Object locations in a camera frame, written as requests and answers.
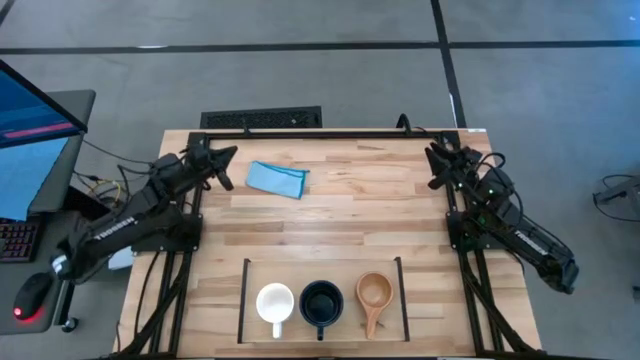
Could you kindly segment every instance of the monitor screen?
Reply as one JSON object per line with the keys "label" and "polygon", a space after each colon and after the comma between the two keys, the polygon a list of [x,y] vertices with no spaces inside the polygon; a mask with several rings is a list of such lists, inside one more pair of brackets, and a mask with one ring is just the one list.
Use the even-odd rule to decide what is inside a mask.
{"label": "monitor screen", "polygon": [[84,130],[73,115],[0,61],[0,148]]}

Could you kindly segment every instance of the gray carpet floor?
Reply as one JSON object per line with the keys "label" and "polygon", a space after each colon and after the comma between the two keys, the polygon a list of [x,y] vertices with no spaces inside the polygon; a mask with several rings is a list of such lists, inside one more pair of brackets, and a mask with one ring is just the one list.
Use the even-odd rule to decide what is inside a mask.
{"label": "gray carpet floor", "polygon": [[[452,41],[640,38],[640,1],[441,3]],[[0,48],[315,41],[437,41],[437,33],[428,0],[17,0],[0,26]],[[488,130],[526,213],[567,242],[581,268],[576,292],[566,296],[527,266],[544,348],[636,359],[640,304],[631,287],[640,284],[640,224],[604,217],[591,193],[605,175],[640,173],[640,49],[452,56],[468,126]],[[157,156],[165,129],[197,128],[202,111],[320,105],[325,127],[393,126],[401,112],[416,126],[454,126],[435,49],[2,59],[45,91],[96,90],[87,139],[137,159]],[[83,147],[76,169],[117,177],[116,164]],[[624,203],[606,210],[632,216]],[[75,332],[0,337],[0,358],[108,353],[127,279],[124,271],[79,287]]]}

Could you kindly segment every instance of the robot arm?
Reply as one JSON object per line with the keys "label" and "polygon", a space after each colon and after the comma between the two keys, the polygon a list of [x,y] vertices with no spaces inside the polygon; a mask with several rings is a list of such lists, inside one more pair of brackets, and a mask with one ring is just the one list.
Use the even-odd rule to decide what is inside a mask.
{"label": "robot arm", "polygon": [[552,289],[571,294],[579,271],[573,253],[509,200],[515,189],[507,174],[490,166],[480,178],[479,152],[468,147],[457,151],[438,144],[431,147],[426,153],[435,178],[429,187],[451,182],[465,198],[467,208],[460,218],[463,241],[490,236],[533,265]]}
{"label": "robot arm", "polygon": [[200,184],[209,190],[207,180],[213,177],[232,190],[225,170],[237,149],[211,150],[197,145],[187,148],[183,159],[168,154],[156,160],[147,184],[126,204],[58,245],[59,252],[51,262],[58,278],[80,279],[100,260],[151,235],[194,227],[193,217],[183,214],[176,201]]}

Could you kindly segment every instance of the blue towel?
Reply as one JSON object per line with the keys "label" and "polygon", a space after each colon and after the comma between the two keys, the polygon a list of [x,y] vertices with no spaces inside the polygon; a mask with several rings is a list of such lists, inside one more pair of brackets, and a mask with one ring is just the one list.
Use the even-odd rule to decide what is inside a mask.
{"label": "blue towel", "polygon": [[249,168],[247,186],[300,199],[309,170],[290,169],[254,161]]}
{"label": "blue towel", "polygon": [[24,221],[67,139],[0,149],[0,218]]}

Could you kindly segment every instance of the computer mouse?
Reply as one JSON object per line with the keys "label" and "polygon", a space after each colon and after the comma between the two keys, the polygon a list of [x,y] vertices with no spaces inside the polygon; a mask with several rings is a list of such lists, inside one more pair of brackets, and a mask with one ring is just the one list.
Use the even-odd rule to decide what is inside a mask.
{"label": "computer mouse", "polygon": [[26,320],[36,314],[53,283],[51,274],[41,272],[31,275],[22,285],[13,303],[16,319]]}

